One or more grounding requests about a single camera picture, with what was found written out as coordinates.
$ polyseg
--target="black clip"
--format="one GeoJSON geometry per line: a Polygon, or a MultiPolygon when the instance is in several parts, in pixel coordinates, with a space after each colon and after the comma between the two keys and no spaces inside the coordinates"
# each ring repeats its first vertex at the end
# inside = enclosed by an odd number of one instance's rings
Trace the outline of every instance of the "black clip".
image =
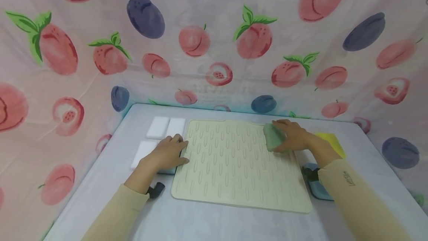
{"type": "Polygon", "coordinates": [[[155,188],[149,187],[147,193],[150,195],[150,199],[156,199],[165,189],[165,185],[161,182],[156,183],[155,188]]]}

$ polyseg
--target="left hand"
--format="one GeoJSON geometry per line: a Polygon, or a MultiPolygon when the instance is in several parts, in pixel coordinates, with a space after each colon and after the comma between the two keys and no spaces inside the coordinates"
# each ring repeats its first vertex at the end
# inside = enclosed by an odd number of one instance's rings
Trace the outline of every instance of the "left hand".
{"type": "Polygon", "coordinates": [[[156,148],[147,156],[155,163],[158,170],[169,170],[174,167],[189,163],[189,159],[180,157],[189,141],[184,142],[180,134],[175,134],[161,140],[156,148]]]}

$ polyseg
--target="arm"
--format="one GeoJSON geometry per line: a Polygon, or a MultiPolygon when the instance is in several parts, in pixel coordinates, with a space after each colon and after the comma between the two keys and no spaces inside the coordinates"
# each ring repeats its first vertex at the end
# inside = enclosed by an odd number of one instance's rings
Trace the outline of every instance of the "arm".
{"type": "Polygon", "coordinates": [[[347,226],[358,241],[410,241],[404,227],[375,191],[358,175],[330,143],[315,136],[298,123],[274,122],[287,138],[277,149],[309,149],[321,168],[320,182],[334,199],[347,226]]]}
{"type": "Polygon", "coordinates": [[[188,159],[180,157],[181,149],[187,144],[179,134],[161,140],[155,150],[140,160],[126,182],[120,185],[82,240],[127,240],[138,214],[149,199],[147,190],[153,177],[161,169],[188,163],[188,159]]]}

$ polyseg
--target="hand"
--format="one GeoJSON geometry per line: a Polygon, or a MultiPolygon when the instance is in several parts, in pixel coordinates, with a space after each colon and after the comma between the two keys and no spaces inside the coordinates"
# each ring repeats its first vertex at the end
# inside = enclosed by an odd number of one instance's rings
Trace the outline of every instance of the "hand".
{"type": "Polygon", "coordinates": [[[188,141],[183,142],[180,134],[175,134],[161,140],[156,148],[147,156],[156,165],[158,170],[169,170],[174,167],[189,163],[185,157],[180,157],[180,152],[187,145],[188,141]]]}
{"type": "Polygon", "coordinates": [[[275,152],[282,152],[285,150],[305,150],[309,149],[309,140],[316,137],[312,133],[307,132],[297,122],[290,120],[273,120],[273,125],[285,133],[285,141],[275,148],[275,152]]]}

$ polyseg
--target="green sponge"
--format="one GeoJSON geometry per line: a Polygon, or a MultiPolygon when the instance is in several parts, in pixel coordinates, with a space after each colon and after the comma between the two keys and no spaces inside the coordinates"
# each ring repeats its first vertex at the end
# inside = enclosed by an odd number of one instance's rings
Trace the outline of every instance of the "green sponge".
{"type": "Polygon", "coordinates": [[[263,126],[263,132],[266,137],[266,147],[269,152],[273,152],[275,148],[285,141],[285,135],[272,123],[266,123],[263,126]]]}

